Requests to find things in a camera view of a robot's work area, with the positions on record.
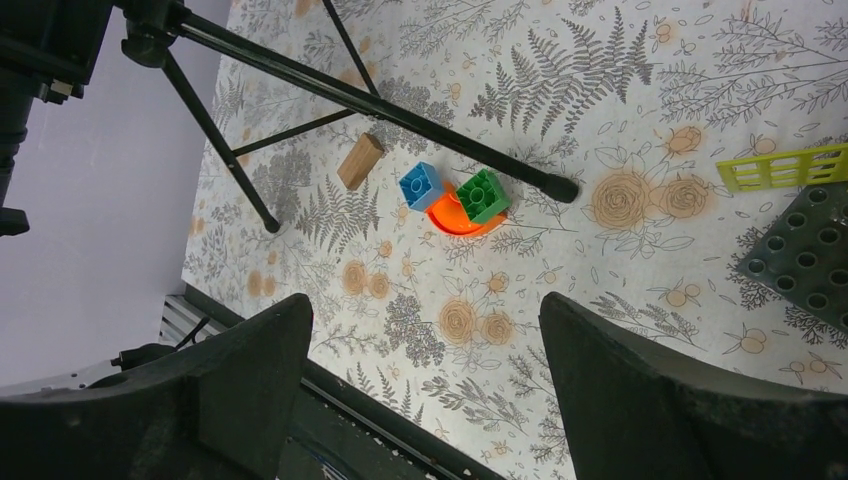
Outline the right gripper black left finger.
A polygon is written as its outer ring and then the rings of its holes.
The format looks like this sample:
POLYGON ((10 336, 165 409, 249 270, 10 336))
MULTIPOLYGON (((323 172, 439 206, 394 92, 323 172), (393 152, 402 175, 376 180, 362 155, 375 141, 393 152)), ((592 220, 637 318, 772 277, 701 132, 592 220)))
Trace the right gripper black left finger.
POLYGON ((1 401, 5 479, 272 479, 313 327, 294 294, 84 389, 1 401))

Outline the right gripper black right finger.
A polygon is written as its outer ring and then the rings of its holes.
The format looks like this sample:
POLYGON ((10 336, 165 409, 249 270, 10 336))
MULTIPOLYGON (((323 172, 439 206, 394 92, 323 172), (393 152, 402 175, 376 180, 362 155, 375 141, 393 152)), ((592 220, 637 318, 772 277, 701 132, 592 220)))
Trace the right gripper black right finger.
POLYGON ((539 323, 580 479, 847 475, 844 395, 715 367, 557 292, 539 323))

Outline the black music stand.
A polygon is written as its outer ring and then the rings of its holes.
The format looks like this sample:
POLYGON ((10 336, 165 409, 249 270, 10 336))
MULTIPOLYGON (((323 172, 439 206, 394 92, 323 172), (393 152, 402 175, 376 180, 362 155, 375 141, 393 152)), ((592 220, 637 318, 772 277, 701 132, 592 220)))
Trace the black music stand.
POLYGON ((331 2, 324 4, 367 88, 341 80, 249 41, 193 13, 181 1, 4 1, 1 4, 1 190, 6 192, 15 157, 27 136, 32 104, 62 104, 81 98, 89 84, 111 14, 126 21, 123 54, 136 64, 162 71, 247 196, 265 228, 280 224, 260 198, 236 158, 355 113, 387 121, 447 147, 508 177, 539 189, 549 198, 573 202, 578 185, 546 173, 453 132, 382 99, 331 2), (179 37, 241 61, 342 106, 342 111, 272 135, 239 149, 224 140, 170 48, 179 37))

